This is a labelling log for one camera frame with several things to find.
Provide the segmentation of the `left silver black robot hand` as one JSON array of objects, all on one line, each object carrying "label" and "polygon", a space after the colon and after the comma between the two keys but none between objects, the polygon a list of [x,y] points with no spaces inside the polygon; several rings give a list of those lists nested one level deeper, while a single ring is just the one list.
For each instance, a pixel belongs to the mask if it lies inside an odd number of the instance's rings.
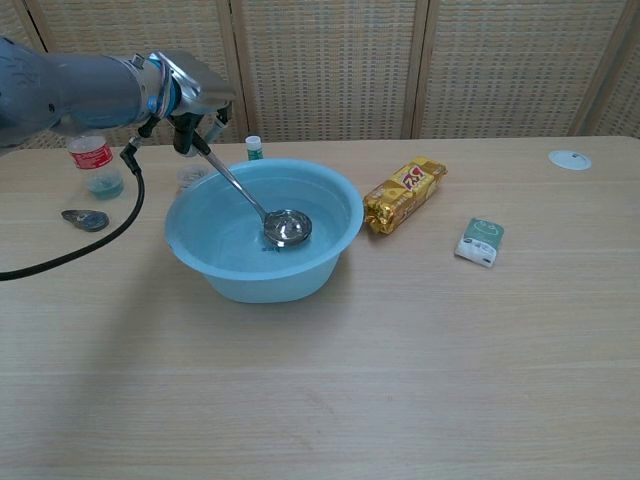
[{"label": "left silver black robot hand", "polygon": [[173,127],[174,149],[183,156],[197,154],[193,146],[197,129],[207,115],[213,126],[202,137],[211,143],[227,127],[235,91],[210,67],[185,51],[153,52],[149,60],[159,67],[161,87],[156,113]]}]

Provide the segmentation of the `steel ladle with black handle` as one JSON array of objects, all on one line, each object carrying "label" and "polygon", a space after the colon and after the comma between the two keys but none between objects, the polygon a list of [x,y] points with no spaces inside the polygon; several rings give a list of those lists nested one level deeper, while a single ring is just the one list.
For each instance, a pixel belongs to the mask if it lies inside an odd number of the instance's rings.
[{"label": "steel ladle with black handle", "polygon": [[193,133],[192,146],[211,164],[254,208],[262,222],[264,237],[278,248],[302,244],[312,233],[312,221],[303,212],[292,209],[267,211],[238,181],[229,168],[212,152],[206,141]]}]

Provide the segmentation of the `light blue bowl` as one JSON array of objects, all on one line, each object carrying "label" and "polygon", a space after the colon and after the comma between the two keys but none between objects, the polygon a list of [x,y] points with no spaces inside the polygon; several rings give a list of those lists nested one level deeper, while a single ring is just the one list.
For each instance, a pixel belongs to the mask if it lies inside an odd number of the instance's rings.
[{"label": "light blue bowl", "polygon": [[178,194],[169,208],[164,237],[173,255],[237,302],[289,302],[315,293],[361,229],[360,192],[342,173],[299,159],[267,158],[230,170],[266,210],[306,214],[310,237],[293,247],[271,244],[252,206],[212,173]]}]

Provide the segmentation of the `clear bottle with red cap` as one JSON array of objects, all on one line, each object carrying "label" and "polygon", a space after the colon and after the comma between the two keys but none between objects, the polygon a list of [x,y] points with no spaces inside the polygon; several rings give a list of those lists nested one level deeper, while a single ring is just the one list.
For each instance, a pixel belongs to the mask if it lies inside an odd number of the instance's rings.
[{"label": "clear bottle with red cap", "polygon": [[108,200],[122,193],[124,181],[104,136],[70,137],[67,139],[67,150],[94,198]]}]

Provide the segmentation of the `bamboo folding screen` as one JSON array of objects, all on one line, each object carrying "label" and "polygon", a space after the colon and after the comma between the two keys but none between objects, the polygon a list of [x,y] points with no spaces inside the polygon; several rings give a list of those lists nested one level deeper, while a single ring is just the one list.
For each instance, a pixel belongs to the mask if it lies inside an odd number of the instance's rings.
[{"label": "bamboo folding screen", "polygon": [[237,91],[226,142],[640,139],[640,0],[0,0],[0,36],[188,51]]}]

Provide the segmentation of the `grey blue correction tape dispenser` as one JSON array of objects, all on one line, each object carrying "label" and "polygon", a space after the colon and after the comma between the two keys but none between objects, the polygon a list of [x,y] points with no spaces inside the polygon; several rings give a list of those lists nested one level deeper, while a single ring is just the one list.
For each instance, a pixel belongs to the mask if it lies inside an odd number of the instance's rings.
[{"label": "grey blue correction tape dispenser", "polygon": [[61,217],[75,228],[91,233],[99,232],[110,224],[108,215],[97,210],[69,209],[62,211]]}]

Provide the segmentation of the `gold snack package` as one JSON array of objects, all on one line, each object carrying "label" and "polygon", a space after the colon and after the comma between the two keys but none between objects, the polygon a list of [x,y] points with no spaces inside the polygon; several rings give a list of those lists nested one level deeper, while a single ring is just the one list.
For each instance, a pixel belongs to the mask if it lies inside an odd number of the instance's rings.
[{"label": "gold snack package", "polygon": [[447,167],[415,157],[364,196],[364,221],[377,234],[393,233],[436,191]]}]

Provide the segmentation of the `green white tissue packet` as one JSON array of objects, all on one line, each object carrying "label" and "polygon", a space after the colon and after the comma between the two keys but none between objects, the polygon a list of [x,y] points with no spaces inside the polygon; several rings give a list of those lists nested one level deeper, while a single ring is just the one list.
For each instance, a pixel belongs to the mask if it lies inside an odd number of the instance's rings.
[{"label": "green white tissue packet", "polygon": [[461,235],[454,254],[485,268],[492,268],[504,236],[504,227],[486,219],[472,218]]}]

